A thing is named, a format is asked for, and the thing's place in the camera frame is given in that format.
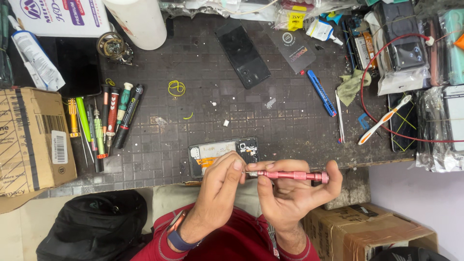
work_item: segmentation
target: red sleeve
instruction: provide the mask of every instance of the red sleeve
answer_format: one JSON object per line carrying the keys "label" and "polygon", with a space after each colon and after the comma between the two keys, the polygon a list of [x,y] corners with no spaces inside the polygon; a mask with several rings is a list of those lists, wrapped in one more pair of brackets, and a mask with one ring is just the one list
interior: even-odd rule
{"label": "red sleeve", "polygon": [[139,253],[137,253],[131,261],[172,261],[183,259],[188,251],[177,253],[168,246],[168,238],[166,230],[172,220],[184,209],[190,209],[195,203],[182,207],[171,213],[167,213],[164,216],[158,218],[153,227],[155,232],[153,233],[153,240],[150,241]]}
{"label": "red sleeve", "polygon": [[311,241],[309,241],[308,236],[306,236],[306,247],[303,252],[299,254],[290,254],[283,250],[279,244],[277,244],[277,249],[279,250],[281,261],[320,261],[316,250],[311,244]]}

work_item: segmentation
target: green cleaning cloth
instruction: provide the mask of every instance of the green cleaning cloth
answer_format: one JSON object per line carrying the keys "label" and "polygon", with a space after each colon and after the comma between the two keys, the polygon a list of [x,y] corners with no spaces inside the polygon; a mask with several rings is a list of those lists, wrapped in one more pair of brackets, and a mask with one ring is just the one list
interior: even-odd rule
{"label": "green cleaning cloth", "polygon": [[[359,92],[361,87],[361,78],[364,71],[354,70],[353,75],[343,75],[343,83],[337,88],[337,94],[340,100],[348,106],[356,97],[356,94]],[[371,75],[366,73],[364,78],[364,86],[369,86],[371,84]]]}

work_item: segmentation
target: fingernail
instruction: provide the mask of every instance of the fingernail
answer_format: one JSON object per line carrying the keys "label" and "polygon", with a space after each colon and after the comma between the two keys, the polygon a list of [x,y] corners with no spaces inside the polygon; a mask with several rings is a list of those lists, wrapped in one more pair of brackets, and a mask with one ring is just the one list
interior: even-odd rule
{"label": "fingernail", "polygon": [[259,176],[258,183],[261,185],[266,185],[266,178],[264,176]]}
{"label": "fingernail", "polygon": [[241,160],[239,160],[239,159],[236,159],[236,160],[234,161],[234,163],[233,163],[233,166],[232,166],[232,167],[233,167],[233,169],[234,169],[234,170],[242,170],[243,163],[242,163],[242,161],[241,161]]}

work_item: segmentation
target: hand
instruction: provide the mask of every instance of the hand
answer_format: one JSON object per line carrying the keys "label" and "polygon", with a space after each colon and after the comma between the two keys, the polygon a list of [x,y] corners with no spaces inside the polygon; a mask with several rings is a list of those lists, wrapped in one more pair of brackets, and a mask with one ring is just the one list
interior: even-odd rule
{"label": "hand", "polygon": [[[248,164],[247,171],[304,171],[310,172],[308,163],[303,160],[279,160]],[[271,180],[266,176],[258,177],[258,196],[264,217],[274,226],[276,232],[286,233],[298,230],[299,221],[310,210],[336,198],[342,189],[342,174],[335,161],[326,166],[329,183],[317,187],[310,180],[288,178]]]}
{"label": "hand", "polygon": [[[185,242],[198,242],[226,224],[232,215],[237,185],[245,183],[245,164],[237,152],[231,151],[206,169],[197,202],[177,229]],[[169,240],[168,244],[176,251]]]}

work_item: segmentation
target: yellow tag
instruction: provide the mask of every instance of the yellow tag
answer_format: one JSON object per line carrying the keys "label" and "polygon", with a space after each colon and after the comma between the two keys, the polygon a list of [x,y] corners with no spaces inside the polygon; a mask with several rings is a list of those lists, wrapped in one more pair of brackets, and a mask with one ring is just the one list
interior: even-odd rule
{"label": "yellow tag", "polygon": [[295,10],[295,11],[304,11],[304,12],[306,12],[306,7],[293,6],[291,9]]}
{"label": "yellow tag", "polygon": [[289,14],[289,31],[296,31],[296,29],[303,28],[303,13],[290,12]]}

